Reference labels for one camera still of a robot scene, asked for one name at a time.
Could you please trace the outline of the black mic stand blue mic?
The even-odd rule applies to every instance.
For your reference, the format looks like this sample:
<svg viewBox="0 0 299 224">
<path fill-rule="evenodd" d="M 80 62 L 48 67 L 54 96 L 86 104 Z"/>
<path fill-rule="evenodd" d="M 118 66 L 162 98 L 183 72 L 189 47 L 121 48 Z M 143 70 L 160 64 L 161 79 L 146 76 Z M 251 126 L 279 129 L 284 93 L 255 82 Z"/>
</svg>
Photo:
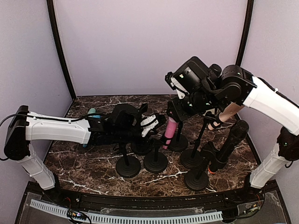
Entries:
<svg viewBox="0 0 299 224">
<path fill-rule="evenodd" d="M 138 145 L 138 144 L 132 142 L 131 150 L 136 155 L 146 155 L 151 151 L 151 145 L 150 144 Z"/>
</svg>

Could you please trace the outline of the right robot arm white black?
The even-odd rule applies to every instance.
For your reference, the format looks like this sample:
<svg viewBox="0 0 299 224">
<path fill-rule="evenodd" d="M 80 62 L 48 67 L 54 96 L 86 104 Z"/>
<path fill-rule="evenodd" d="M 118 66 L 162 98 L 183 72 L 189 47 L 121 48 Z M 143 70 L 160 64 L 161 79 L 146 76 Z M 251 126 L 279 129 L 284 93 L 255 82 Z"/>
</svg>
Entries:
<svg viewBox="0 0 299 224">
<path fill-rule="evenodd" d="M 178 94 L 167 108 L 176 122 L 218 109 L 220 112 L 208 126 L 216 129 L 248 107 L 282 126 L 273 150 L 250 173 L 249 184 L 239 191 L 242 202 L 249 202 L 256 196 L 256 189 L 262 188 L 288 162 L 299 158 L 299 107 L 262 78 L 237 65 L 223 69 L 216 64 L 207 66 L 194 56 L 175 72 L 167 73 L 165 81 Z"/>
</svg>

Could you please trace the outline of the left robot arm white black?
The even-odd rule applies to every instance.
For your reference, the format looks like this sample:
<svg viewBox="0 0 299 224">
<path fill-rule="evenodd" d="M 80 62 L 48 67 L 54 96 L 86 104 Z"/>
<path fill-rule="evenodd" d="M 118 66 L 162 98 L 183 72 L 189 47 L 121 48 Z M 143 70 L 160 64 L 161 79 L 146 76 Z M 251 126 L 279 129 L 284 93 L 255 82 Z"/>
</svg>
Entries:
<svg viewBox="0 0 299 224">
<path fill-rule="evenodd" d="M 63 203 L 66 193 L 59 181 L 38 157 L 33 140 L 57 140 L 75 142 L 82 145 L 102 146 L 146 143 L 150 131 L 158 124 L 158 116 L 144 116 L 147 104 L 135 108 L 130 104 L 117 105 L 112 113 L 89 113 L 80 118 L 61 118 L 30 112 L 22 105 L 15 114 L 9 116 L 4 154 L 7 159 L 18 162 L 34 178 L 55 203 Z"/>
</svg>

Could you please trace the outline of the blue microphone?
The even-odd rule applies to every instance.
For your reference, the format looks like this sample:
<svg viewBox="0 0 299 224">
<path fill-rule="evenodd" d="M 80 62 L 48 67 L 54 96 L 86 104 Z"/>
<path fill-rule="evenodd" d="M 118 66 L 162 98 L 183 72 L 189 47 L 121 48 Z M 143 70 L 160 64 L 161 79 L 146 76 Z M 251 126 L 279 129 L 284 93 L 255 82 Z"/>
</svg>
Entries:
<svg viewBox="0 0 299 224">
<path fill-rule="evenodd" d="M 98 119 L 101 118 L 100 115 L 93 115 L 92 117 L 93 117 L 93 118 L 98 118 Z"/>
</svg>

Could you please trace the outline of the mint green microphone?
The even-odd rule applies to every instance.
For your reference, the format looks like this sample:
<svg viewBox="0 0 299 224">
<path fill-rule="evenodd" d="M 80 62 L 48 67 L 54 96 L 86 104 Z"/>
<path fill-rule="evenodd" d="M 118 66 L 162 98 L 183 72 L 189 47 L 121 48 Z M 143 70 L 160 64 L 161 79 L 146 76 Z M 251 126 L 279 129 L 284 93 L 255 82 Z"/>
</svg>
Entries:
<svg viewBox="0 0 299 224">
<path fill-rule="evenodd" d="M 94 116 L 96 114 L 96 109 L 95 108 L 89 109 L 88 114 L 91 114 Z"/>
</svg>

